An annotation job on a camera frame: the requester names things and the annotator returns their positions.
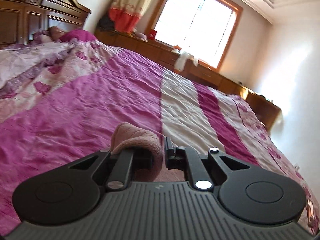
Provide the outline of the pink knitted cardigan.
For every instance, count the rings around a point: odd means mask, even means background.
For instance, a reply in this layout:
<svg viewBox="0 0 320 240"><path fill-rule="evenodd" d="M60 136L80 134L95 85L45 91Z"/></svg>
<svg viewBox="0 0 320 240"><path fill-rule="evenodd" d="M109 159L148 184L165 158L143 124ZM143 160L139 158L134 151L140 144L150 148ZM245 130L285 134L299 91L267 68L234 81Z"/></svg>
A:
<svg viewBox="0 0 320 240"><path fill-rule="evenodd" d="M128 122L120 123L111 137L111 154L116 155L121 150L135 148L137 157L150 153L153 157L153 168L139 168L136 179L140 181L154 181L160 174L163 163L163 150L158 136L148 129L139 128Z"/></svg>

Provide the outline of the magenta striped bedspread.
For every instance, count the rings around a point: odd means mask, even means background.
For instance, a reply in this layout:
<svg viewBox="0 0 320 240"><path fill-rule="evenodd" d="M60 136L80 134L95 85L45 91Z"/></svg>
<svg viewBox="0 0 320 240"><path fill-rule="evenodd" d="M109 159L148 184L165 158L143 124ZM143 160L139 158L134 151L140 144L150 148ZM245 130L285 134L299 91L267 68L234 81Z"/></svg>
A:
<svg viewBox="0 0 320 240"><path fill-rule="evenodd" d="M20 220L12 194L24 180L111 146L121 122L201 154L227 154L295 180L319 203L298 170L276 148L249 104L189 81L127 49L106 66L48 94L37 105L1 122L1 234Z"/></svg>

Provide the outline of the floral purple quilt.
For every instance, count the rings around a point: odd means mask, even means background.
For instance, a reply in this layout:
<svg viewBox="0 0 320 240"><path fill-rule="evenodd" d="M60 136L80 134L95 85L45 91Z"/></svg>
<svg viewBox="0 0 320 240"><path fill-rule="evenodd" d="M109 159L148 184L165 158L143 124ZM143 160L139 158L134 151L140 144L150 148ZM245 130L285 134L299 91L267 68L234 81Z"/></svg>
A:
<svg viewBox="0 0 320 240"><path fill-rule="evenodd" d="M106 66L119 49L100 41L48 42L1 50L1 122L71 81Z"/></svg>

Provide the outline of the white cloth on cabinet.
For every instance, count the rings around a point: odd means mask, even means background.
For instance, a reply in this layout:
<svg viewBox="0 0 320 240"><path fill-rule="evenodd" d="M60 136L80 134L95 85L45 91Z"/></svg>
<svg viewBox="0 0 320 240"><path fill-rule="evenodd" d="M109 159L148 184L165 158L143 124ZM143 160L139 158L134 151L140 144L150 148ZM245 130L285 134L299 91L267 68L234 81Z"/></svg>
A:
<svg viewBox="0 0 320 240"><path fill-rule="evenodd" d="M195 57L194 55L184 51L183 53L181 53L179 55L178 59L175 61L174 70L176 70L178 72L184 71L186 62L188 60L191 60L195 67L197 67L198 64L199 64L199 59L197 57Z"/></svg>

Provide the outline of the magenta pillow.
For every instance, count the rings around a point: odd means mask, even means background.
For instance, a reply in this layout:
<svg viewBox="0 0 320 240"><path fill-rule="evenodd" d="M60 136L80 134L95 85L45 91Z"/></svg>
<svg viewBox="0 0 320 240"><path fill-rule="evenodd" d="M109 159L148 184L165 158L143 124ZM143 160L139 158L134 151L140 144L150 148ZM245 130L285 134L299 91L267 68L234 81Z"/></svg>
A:
<svg viewBox="0 0 320 240"><path fill-rule="evenodd" d="M97 40L97 38L89 31L83 29L74 29L62 35L59 40L61 42L71 42L71 40L91 42Z"/></svg>

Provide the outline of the wooden low cabinet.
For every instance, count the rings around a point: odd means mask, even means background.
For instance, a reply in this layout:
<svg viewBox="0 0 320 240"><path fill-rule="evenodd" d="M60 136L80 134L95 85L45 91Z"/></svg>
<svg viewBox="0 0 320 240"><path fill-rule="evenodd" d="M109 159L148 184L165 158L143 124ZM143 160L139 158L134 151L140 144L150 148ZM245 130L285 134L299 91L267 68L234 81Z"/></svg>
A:
<svg viewBox="0 0 320 240"><path fill-rule="evenodd" d="M173 52L172 48L165 48L165 46L156 44L154 41L146 42L116 31L100 31L97 29L94 35L106 45L137 52L171 71L174 70L174 63L179 57L179 54ZM256 94L201 63L194 66L193 61L188 59L180 75L191 81L217 89L225 94L241 96L247 101L258 120L265 126L268 132L281 112L278 106L266 100L262 95Z"/></svg>

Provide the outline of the dark bag by curtain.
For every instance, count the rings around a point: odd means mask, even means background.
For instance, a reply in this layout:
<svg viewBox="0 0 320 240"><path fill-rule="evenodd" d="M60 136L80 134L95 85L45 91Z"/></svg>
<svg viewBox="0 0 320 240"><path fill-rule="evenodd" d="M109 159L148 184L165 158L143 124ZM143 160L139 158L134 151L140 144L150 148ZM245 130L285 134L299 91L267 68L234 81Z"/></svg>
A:
<svg viewBox="0 0 320 240"><path fill-rule="evenodd" d="M108 14L105 14L97 23L97 28L100 31L113 31L114 21L110 19Z"/></svg>

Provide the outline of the wooden framed window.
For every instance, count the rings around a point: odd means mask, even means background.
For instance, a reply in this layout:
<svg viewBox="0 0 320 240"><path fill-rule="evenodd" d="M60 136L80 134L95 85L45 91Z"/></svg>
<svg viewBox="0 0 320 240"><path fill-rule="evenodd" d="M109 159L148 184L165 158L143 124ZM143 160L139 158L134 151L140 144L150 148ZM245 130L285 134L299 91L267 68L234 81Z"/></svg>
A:
<svg viewBox="0 0 320 240"><path fill-rule="evenodd" d="M158 0L146 25L156 42L180 46L218 72L238 28L243 8L232 0Z"/></svg>

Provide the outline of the red box on sill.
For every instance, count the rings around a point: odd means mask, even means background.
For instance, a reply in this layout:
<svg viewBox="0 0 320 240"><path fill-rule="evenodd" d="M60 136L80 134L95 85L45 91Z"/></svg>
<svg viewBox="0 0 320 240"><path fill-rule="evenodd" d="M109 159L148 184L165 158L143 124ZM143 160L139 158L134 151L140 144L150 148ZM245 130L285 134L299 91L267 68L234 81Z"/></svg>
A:
<svg viewBox="0 0 320 240"><path fill-rule="evenodd" d="M148 34L149 40L155 40L157 31L155 29L151 29Z"/></svg>

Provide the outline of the dark wooden headboard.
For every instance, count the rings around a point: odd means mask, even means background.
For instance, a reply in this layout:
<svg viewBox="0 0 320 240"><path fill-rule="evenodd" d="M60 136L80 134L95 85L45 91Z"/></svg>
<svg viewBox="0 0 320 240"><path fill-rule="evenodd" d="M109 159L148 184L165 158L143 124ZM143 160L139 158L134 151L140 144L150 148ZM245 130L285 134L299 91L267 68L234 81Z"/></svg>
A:
<svg viewBox="0 0 320 240"><path fill-rule="evenodd" d="M1 0L1 48L28 44L35 31L52 26L81 29L90 13L77 0Z"/></svg>

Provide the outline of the cream and red curtain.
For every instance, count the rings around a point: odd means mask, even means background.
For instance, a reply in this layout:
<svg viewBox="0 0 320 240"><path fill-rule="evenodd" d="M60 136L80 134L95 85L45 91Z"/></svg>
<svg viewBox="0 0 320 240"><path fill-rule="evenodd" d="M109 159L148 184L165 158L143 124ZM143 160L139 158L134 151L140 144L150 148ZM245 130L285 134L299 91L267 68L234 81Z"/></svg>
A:
<svg viewBox="0 0 320 240"><path fill-rule="evenodd" d="M113 0L108 15L114 22L114 29L131 33L151 2L152 0Z"/></svg>

